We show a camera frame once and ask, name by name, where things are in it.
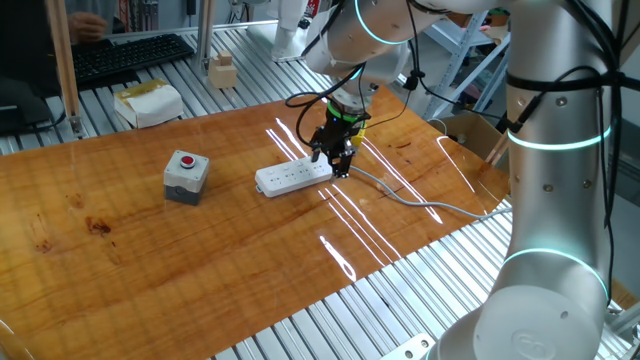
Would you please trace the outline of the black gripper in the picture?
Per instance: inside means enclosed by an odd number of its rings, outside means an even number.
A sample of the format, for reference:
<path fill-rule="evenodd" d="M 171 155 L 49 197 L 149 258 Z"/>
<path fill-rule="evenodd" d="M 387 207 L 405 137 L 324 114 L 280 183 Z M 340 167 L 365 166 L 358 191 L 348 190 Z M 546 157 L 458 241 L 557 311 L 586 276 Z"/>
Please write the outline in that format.
<path fill-rule="evenodd" d="M 359 116 L 335 114 L 331 110 L 327 110 L 325 115 L 326 122 L 317 127 L 312 135 L 311 162 L 317 162 L 322 151 L 331 150 L 329 152 L 329 164 L 332 168 L 332 175 L 334 178 L 345 178 L 349 173 L 354 149 L 352 147 L 341 150 L 337 148 L 342 146 L 345 140 L 357 135 L 371 116 L 368 113 Z"/>

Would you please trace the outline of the person's bare hand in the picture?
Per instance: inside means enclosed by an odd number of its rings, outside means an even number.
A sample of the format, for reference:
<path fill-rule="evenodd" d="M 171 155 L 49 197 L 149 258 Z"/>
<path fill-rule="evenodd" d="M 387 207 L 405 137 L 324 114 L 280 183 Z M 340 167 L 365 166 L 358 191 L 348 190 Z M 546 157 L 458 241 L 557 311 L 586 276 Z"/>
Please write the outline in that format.
<path fill-rule="evenodd" d="M 105 35 L 108 23 L 93 13 L 76 12 L 68 17 L 68 27 L 73 43 L 92 43 Z"/>

